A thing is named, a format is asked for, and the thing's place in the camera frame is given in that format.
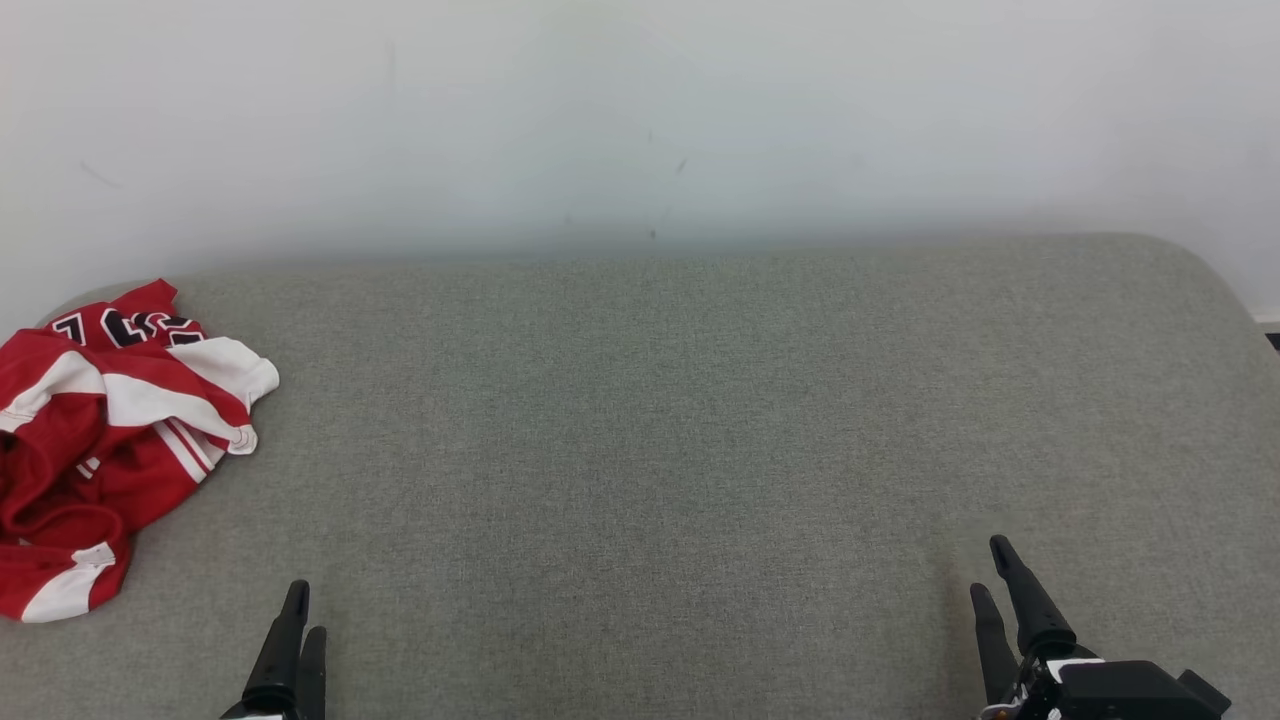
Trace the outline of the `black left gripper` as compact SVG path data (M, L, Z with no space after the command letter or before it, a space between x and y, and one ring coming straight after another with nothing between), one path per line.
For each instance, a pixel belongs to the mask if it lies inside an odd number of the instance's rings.
M303 641L308 602L308 583L292 582L246 682L244 700L220 719L326 717L326 628L311 628Z

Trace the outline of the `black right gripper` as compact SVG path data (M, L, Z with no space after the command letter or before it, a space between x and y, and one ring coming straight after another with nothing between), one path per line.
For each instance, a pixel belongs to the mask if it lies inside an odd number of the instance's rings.
M989 589L970 585L987 705L980 710L980 719L1068 719L1068 712L1060 707L1065 697L1062 670L1097 664L1097 657L1069 659L1076 651L1075 632L1006 536L992 536L989 551L996 571L1007 587L1021 656L1057 660L1036 660L1019 669Z

